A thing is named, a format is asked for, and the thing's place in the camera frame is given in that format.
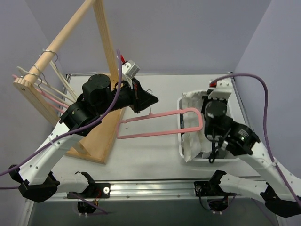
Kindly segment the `pink hanger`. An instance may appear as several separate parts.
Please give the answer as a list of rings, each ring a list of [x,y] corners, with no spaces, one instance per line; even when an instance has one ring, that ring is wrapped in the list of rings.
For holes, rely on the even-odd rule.
[[[173,89],[171,93],[164,92],[162,99],[157,103],[158,107],[148,107],[145,110],[146,115],[138,114],[134,118],[119,120],[116,126],[116,139],[143,143],[168,138],[182,132],[200,131],[203,128],[201,113],[197,113],[196,109],[178,110],[175,106],[177,97],[177,94],[174,94],[175,91],[176,89]],[[196,125],[179,129],[176,125],[177,117],[188,113],[197,118]]]
[[[12,74],[12,77],[14,79],[17,78],[21,78],[18,77],[14,74]],[[47,83],[45,83],[44,81],[42,81],[42,84],[45,85],[47,88],[49,88],[50,90],[53,90],[54,92],[60,94],[63,97],[67,97],[64,93],[62,93],[61,91],[57,90],[56,88],[52,87],[51,85],[48,85]],[[40,84],[38,83],[34,83],[34,86],[38,87],[36,88],[36,90],[46,99],[50,100],[51,102],[48,102],[50,104],[50,106],[52,108],[54,108],[55,110],[59,111],[60,113],[64,113],[64,109],[67,109],[69,107],[68,103],[66,101],[64,101],[62,98],[60,98],[59,96],[55,95],[54,93],[52,93],[51,91],[49,91],[48,89],[42,87]]]

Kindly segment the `cream white garment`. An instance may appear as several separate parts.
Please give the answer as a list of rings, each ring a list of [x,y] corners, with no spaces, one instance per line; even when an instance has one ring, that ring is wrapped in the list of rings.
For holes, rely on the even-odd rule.
[[[201,90],[182,93],[182,109],[193,107],[201,111],[204,93]],[[185,128],[199,126],[198,116],[194,112],[185,113],[183,115],[183,125]],[[211,142],[206,139],[203,129],[184,133],[181,138],[181,144],[186,162],[192,161],[197,156],[201,159],[207,159],[212,151]]]

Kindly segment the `wire hanger white shirt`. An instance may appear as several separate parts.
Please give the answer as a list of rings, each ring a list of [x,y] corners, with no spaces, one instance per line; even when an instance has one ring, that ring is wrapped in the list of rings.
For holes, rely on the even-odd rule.
[[[57,74],[58,78],[60,79],[60,81],[63,83],[63,85],[66,87],[67,91],[70,93],[71,97],[73,98],[74,101],[77,100],[78,96],[75,93],[74,89],[70,86],[70,84],[68,83],[68,81],[65,79],[65,77],[63,76],[63,74],[61,73],[61,71],[58,69],[56,62],[58,61],[58,54],[55,53],[52,50],[46,50],[43,49],[43,54],[49,52],[54,54],[54,56],[56,57],[55,61],[51,60],[50,61],[50,65],[52,66],[53,70],[55,71],[55,73]]]

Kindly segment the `pink hanger front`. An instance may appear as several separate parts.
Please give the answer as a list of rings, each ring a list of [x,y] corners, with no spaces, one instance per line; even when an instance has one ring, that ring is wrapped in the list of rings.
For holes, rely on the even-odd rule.
[[[14,74],[12,74],[12,77],[14,79],[17,78],[21,78],[18,77]],[[53,90],[54,92],[60,94],[63,97],[67,97],[64,93],[62,93],[61,91],[57,90],[56,88],[52,87],[51,85],[48,85],[47,83],[45,83],[44,81],[42,81],[42,84],[45,85],[47,88],[49,88],[50,90]],[[36,90],[46,99],[50,100],[51,102],[48,102],[50,104],[50,106],[52,108],[54,108],[55,110],[59,111],[60,113],[64,113],[64,109],[67,109],[69,107],[68,103],[66,101],[64,101],[62,98],[60,98],[59,96],[55,95],[54,93],[52,93],[51,91],[49,91],[48,89],[42,87],[40,84],[38,83],[34,83],[34,86],[38,87],[36,88]]]

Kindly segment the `blue denim garment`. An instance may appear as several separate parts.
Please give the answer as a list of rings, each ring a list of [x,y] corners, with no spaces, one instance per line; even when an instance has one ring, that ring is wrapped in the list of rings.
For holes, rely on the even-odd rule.
[[[185,128],[183,115],[180,115],[180,127],[181,127],[181,129]]]

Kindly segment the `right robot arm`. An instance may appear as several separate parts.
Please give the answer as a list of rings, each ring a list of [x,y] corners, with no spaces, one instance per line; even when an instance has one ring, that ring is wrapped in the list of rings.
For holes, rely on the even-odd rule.
[[[299,215],[301,180],[276,160],[270,159],[265,145],[249,127],[235,122],[226,114],[227,101],[205,95],[201,112],[205,121],[205,137],[218,150],[230,152],[246,162],[262,178],[254,181],[216,170],[209,180],[210,191],[214,194],[236,193],[255,199],[284,218]]]

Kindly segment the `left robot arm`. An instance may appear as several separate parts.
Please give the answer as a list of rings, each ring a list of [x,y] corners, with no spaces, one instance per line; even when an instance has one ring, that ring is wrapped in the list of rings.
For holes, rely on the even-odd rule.
[[[136,78],[132,79],[131,85],[121,81],[112,88],[107,75],[94,74],[82,85],[82,91],[35,151],[35,156],[21,166],[11,165],[9,168],[11,178],[20,184],[18,190],[22,197],[40,203],[56,193],[92,196],[97,185],[87,172],[56,175],[52,168],[108,113],[128,106],[139,113],[158,102],[158,98],[144,90]]]

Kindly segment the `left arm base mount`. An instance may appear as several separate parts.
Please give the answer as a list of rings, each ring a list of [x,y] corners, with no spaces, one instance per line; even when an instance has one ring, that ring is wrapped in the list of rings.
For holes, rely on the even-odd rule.
[[[77,199],[77,211],[82,215],[108,215],[109,213],[99,207],[101,199],[108,199],[110,197],[111,185],[110,183],[96,183],[93,182],[83,192],[69,192],[68,199]]]

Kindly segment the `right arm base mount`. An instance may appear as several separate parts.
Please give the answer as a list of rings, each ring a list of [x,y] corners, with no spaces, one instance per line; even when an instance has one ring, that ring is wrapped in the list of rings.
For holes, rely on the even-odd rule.
[[[209,181],[195,181],[194,191],[202,208],[213,214],[222,214],[236,197],[235,193],[224,192]]]

